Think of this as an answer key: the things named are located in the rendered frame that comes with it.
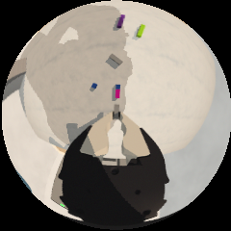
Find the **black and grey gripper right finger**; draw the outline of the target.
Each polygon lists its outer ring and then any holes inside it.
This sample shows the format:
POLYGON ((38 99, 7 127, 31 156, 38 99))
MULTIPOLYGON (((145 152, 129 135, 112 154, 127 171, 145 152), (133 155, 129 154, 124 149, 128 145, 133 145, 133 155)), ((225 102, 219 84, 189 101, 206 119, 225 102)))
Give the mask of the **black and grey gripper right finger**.
POLYGON ((162 176, 165 184, 168 183, 165 159, 157 143, 122 111, 118 119, 122 121, 121 153, 126 157, 126 165, 134 158, 138 166, 153 168, 162 176))

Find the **lime green rod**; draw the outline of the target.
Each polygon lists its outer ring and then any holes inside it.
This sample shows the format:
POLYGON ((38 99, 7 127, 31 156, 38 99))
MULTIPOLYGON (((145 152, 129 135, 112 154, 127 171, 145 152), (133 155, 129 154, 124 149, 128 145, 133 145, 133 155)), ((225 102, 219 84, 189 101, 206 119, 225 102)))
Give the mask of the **lime green rod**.
POLYGON ((141 35, 143 33, 144 28, 145 28, 145 25, 142 24, 141 27, 140 27, 140 29, 139 29, 139 31, 138 31, 138 34, 137 34, 138 38, 141 38, 141 35))

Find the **purple rod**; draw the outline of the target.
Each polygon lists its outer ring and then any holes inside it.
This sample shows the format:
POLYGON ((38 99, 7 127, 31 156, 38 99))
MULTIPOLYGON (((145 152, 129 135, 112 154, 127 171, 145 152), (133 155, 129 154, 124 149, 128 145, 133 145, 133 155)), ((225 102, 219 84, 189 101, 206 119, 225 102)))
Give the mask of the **purple rod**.
POLYGON ((121 28, 122 23, 123 23, 123 20, 124 20, 124 17, 125 17, 124 14, 122 14, 122 15, 120 16, 120 19, 119 19, 119 21, 118 21, 118 23, 117 23, 117 28, 121 28))

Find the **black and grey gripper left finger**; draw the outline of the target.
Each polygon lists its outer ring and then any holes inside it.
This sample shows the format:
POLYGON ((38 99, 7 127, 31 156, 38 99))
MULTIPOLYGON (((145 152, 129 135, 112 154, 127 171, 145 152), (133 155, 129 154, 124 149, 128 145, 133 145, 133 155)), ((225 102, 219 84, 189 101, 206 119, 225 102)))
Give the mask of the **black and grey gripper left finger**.
POLYGON ((93 157, 98 157, 102 163, 103 156, 109 151, 107 133, 111 129, 112 120, 114 120, 114 111, 90 125, 72 142, 64 155, 59 179, 64 180, 64 176, 73 167, 92 163, 93 157))

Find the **magenta block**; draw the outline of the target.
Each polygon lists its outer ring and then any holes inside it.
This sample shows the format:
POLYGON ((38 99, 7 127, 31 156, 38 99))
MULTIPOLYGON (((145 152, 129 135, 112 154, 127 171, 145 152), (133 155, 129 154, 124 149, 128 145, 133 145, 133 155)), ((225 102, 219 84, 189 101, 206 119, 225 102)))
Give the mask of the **magenta block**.
POLYGON ((119 98, 120 90, 115 90, 115 98, 119 98))

